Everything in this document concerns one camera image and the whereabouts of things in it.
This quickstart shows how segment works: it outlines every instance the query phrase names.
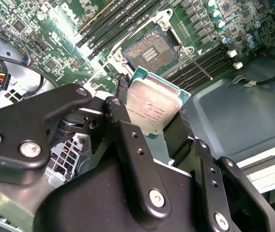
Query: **chip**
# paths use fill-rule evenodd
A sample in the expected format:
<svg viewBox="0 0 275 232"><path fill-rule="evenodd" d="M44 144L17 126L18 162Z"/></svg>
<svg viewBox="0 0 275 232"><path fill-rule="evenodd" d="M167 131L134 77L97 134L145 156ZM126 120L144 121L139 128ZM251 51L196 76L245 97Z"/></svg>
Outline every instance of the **chip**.
<svg viewBox="0 0 275 232"><path fill-rule="evenodd" d="M211 40L211 38L210 38L210 36L209 35L207 35L207 36L205 36L203 39L201 39L201 43L202 44L206 44L208 41L210 41Z"/></svg>
<svg viewBox="0 0 275 232"><path fill-rule="evenodd" d="M229 5L229 3L226 3L225 5L223 5L222 8L223 8L224 11L230 10L230 5Z"/></svg>
<svg viewBox="0 0 275 232"><path fill-rule="evenodd" d="M194 14L190 19L189 21L192 22L192 23L195 23L199 20L199 16L197 14Z"/></svg>
<svg viewBox="0 0 275 232"><path fill-rule="evenodd" d="M187 6L189 6L191 4L190 0L184 0L181 2L181 6L186 8Z"/></svg>
<svg viewBox="0 0 275 232"><path fill-rule="evenodd" d="M203 27L203 23L201 21L197 22L193 28L196 30L200 30Z"/></svg>
<svg viewBox="0 0 275 232"><path fill-rule="evenodd" d="M141 66L153 73L177 58L173 46L159 27L147 32L122 54L135 69Z"/></svg>
<svg viewBox="0 0 275 232"><path fill-rule="evenodd" d="M206 29L203 28L202 30L198 31L197 34L198 34L199 37L203 37L204 35L207 34L207 31L206 31Z"/></svg>
<svg viewBox="0 0 275 232"><path fill-rule="evenodd" d="M190 16L194 12L196 12L195 8L193 6L189 7L187 10L185 10L186 15Z"/></svg>
<svg viewBox="0 0 275 232"><path fill-rule="evenodd" d="M13 24L13 26L19 32L21 32L24 28L26 28L26 26L19 19Z"/></svg>
<svg viewBox="0 0 275 232"><path fill-rule="evenodd" d="M249 11L248 10L244 11L242 15L243 15L243 18L247 18L249 16Z"/></svg>
<svg viewBox="0 0 275 232"><path fill-rule="evenodd" d="M47 67L49 67L50 70L53 70L57 66L57 64L52 59L50 59L49 61L47 61L45 65Z"/></svg>

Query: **metal arm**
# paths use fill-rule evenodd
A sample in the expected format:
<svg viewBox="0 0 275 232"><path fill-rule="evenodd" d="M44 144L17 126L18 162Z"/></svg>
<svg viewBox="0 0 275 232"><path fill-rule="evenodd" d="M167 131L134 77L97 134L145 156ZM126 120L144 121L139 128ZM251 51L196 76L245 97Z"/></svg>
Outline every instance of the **metal arm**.
<svg viewBox="0 0 275 232"><path fill-rule="evenodd" d="M194 137L184 111L164 133L175 164L185 166L192 177L153 161L121 99L92 98L75 84L0 109L0 182L42 183L50 145L76 132L95 141L97 167L45 198L36 211L35 232L83 231L82 225L93 231L247 231L240 230L239 212L252 213L261 228L275 232L275 212L235 163L212 158L208 146ZM231 211L240 200L231 197L234 188L242 200L255 204Z"/></svg>

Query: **green circuit board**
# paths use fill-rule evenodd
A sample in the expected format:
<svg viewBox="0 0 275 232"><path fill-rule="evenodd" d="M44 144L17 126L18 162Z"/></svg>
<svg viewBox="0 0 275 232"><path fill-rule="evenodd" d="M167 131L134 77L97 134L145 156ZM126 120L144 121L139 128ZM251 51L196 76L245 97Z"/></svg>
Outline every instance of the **green circuit board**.
<svg viewBox="0 0 275 232"><path fill-rule="evenodd" d="M148 64L155 62L150 66L151 71L165 79L191 64L191 59L181 62L180 45L192 47L194 52L190 57L199 60L211 54L226 38L243 64L255 59L255 49L275 46L275 21L269 0L218 0L211 7L207 3L205 0L0 0L0 27L19 36L29 49L34 65L60 85L72 82L83 85L91 79L94 89L108 92L114 90L123 75L108 62L119 41L122 42L117 49L128 60L128 68L134 71L138 64L148 68ZM212 17L215 10L221 17ZM168 11L171 16L169 29L161 31L158 22L146 22L162 11ZM226 25L219 28L219 21ZM130 56L147 39L143 36L151 39L149 32L154 31L163 43L167 42L164 52L170 58L160 56L155 47L147 48L149 53L141 51L141 54L146 52L145 60L143 56L136 57L138 54ZM247 35L253 36L254 44L246 40ZM21 50L9 35L1 36ZM216 71L208 71L207 63L203 65L214 80L233 71L231 65ZM197 84L192 84L190 91L213 82L202 75L195 77Z"/></svg>

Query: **black plastic bracket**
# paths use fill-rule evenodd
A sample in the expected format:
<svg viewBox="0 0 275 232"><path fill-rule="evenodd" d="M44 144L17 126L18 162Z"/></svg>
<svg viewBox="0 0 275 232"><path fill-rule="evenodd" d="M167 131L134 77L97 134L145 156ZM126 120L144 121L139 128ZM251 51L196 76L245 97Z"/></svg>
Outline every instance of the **black plastic bracket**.
<svg viewBox="0 0 275 232"><path fill-rule="evenodd" d="M219 158L216 164L223 173L231 216L240 229L275 232L275 211L237 164L226 157Z"/></svg>
<svg viewBox="0 0 275 232"><path fill-rule="evenodd" d="M142 131L131 124L118 98L108 97L104 108L110 122L107 137L117 146L130 210L141 224L156 227L170 215L171 203ZM159 194L153 197L152 190Z"/></svg>
<svg viewBox="0 0 275 232"><path fill-rule="evenodd" d="M38 180L49 162L49 143L60 119L91 99L81 86L68 84L0 109L0 181L25 185ZM37 143L40 154L23 156L19 149L24 142Z"/></svg>

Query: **circuit component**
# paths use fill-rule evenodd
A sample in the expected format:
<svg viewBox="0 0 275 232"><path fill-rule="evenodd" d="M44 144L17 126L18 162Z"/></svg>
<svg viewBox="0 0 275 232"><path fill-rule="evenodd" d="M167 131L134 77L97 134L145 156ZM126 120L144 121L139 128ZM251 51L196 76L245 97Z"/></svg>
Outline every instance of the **circuit component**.
<svg viewBox="0 0 275 232"><path fill-rule="evenodd" d="M150 30L122 54L134 68L141 66L153 73L177 58L175 50L159 27Z"/></svg>
<svg viewBox="0 0 275 232"><path fill-rule="evenodd" d="M52 59L50 59L49 61L47 61L45 65L47 67L49 67L50 70L53 70L57 66L57 64Z"/></svg>
<svg viewBox="0 0 275 232"><path fill-rule="evenodd" d="M13 24L13 26L19 32L22 32L22 30L26 28L26 25L24 25L19 19Z"/></svg>

